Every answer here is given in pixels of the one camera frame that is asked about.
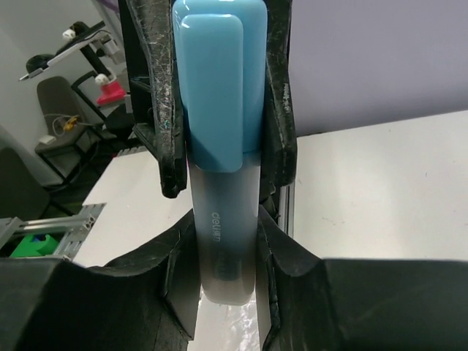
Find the blue highlighter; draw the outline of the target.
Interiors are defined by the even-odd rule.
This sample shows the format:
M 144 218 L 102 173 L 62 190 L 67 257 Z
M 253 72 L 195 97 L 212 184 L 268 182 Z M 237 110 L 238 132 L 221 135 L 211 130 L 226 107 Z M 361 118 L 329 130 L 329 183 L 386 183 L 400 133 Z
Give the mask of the blue highlighter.
M 255 285 L 260 154 L 244 154 L 234 173 L 208 172 L 189 162 L 189 177 L 205 296 L 242 306 Z

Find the blue highlighter cap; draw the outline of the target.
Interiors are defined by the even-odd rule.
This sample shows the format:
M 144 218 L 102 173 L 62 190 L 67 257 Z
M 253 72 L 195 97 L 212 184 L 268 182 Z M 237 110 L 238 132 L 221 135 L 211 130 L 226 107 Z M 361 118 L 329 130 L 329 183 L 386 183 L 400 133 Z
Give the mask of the blue highlighter cap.
M 264 1 L 176 1 L 176 63 L 189 152 L 234 173 L 260 148 L 268 13 Z

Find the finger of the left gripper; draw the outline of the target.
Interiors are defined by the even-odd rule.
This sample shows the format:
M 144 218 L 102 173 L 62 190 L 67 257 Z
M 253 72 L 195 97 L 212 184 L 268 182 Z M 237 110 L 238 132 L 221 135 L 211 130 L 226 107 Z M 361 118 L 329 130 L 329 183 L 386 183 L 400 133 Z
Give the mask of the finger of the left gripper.
M 158 161 L 162 194 L 186 188 L 184 109 L 178 84 L 172 1 L 118 3 L 133 130 Z
M 260 204 L 272 201 L 281 186 L 293 182 L 297 165 L 297 137 L 289 75 L 292 5 L 267 1 L 268 33 L 265 72 Z

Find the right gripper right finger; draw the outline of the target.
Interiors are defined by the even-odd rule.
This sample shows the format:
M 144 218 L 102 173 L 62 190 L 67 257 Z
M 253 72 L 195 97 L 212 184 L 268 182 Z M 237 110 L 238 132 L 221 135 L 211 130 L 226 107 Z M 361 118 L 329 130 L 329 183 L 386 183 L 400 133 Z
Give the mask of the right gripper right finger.
M 262 350 L 465 350 L 467 264 L 321 259 L 260 209 Z

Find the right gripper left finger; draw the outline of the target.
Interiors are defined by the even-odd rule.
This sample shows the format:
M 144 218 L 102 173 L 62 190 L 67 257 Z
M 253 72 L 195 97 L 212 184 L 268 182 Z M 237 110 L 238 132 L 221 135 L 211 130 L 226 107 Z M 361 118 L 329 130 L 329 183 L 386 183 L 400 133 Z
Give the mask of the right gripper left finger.
M 200 296 L 195 221 L 108 264 L 1 261 L 3 350 L 185 350 Z

